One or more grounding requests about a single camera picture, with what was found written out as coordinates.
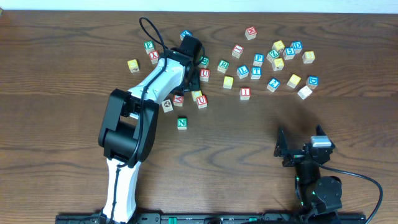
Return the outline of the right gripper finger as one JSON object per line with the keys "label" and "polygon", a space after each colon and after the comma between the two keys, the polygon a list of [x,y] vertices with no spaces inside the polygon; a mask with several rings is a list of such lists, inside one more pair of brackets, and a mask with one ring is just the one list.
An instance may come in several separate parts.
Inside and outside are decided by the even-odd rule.
{"label": "right gripper finger", "polygon": [[274,157],[284,157],[287,154],[288,145],[282,128],[278,128],[277,142],[274,150]]}
{"label": "right gripper finger", "polygon": [[[324,132],[324,130],[322,129],[322,127],[321,127],[320,125],[318,125],[318,126],[316,127],[316,133],[317,133],[316,136],[327,136],[326,133]],[[335,148],[335,144],[334,144],[332,141],[331,141],[331,143],[332,143],[331,147],[332,147],[332,148]]]}

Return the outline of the green N block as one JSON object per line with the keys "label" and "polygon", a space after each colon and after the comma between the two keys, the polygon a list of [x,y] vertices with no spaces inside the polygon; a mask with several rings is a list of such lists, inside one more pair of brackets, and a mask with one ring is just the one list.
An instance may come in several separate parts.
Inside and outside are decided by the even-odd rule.
{"label": "green N block", "polygon": [[187,129],[187,118],[178,118],[177,119],[177,129],[178,130],[186,130]]}

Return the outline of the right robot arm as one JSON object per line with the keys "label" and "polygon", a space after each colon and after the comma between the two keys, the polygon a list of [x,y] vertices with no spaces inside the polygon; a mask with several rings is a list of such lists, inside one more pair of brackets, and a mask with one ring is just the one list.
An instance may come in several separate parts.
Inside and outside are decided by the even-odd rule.
{"label": "right robot arm", "polygon": [[334,149],[334,143],[321,126],[316,127],[316,135],[301,149],[289,149],[283,129],[278,129],[274,156],[283,158],[284,167],[295,168],[295,193],[303,207],[297,218],[302,222],[335,213],[342,207],[341,180],[320,174],[320,166],[330,160]]}

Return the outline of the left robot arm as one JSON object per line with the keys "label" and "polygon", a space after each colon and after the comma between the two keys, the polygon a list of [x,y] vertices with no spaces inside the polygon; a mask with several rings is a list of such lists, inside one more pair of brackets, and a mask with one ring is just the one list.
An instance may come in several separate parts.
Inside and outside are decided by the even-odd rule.
{"label": "left robot arm", "polygon": [[101,223],[132,220],[139,168],[154,144],[159,108],[171,92],[199,88],[198,59],[204,57],[204,49],[197,38],[186,36],[179,47],[161,53],[140,84],[110,94],[98,137],[109,170]]}

